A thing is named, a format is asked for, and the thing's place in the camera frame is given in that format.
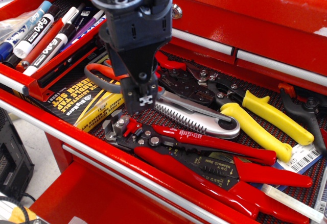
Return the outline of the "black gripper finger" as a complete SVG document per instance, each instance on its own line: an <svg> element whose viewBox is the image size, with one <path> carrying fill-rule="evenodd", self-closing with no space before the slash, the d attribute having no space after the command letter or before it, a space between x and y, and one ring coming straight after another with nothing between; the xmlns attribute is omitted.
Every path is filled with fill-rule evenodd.
<svg viewBox="0 0 327 224"><path fill-rule="evenodd" d="M154 107L157 93L158 80L155 73L152 74L150 80L140 85L139 106L140 109L151 109Z"/></svg>
<svg viewBox="0 0 327 224"><path fill-rule="evenodd" d="M139 101L140 95L138 86L133 82L132 78L123 78L120 83L128 114L135 114L141 111L142 108Z"/></svg>

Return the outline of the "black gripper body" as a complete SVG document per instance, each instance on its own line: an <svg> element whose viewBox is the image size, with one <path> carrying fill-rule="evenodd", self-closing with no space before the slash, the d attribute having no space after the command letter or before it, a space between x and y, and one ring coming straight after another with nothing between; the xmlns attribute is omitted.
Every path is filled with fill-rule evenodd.
<svg viewBox="0 0 327 224"><path fill-rule="evenodd" d="M154 76L155 53L171 40L172 0L98 0L107 21L99 30L117 76Z"/></svg>

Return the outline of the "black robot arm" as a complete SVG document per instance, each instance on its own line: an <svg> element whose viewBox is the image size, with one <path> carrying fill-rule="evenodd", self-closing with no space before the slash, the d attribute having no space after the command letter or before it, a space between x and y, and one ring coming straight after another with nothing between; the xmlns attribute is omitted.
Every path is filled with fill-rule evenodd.
<svg viewBox="0 0 327 224"><path fill-rule="evenodd" d="M158 96L155 54L172 38L172 0L91 0L106 15L106 45L129 114L152 109Z"/></svg>

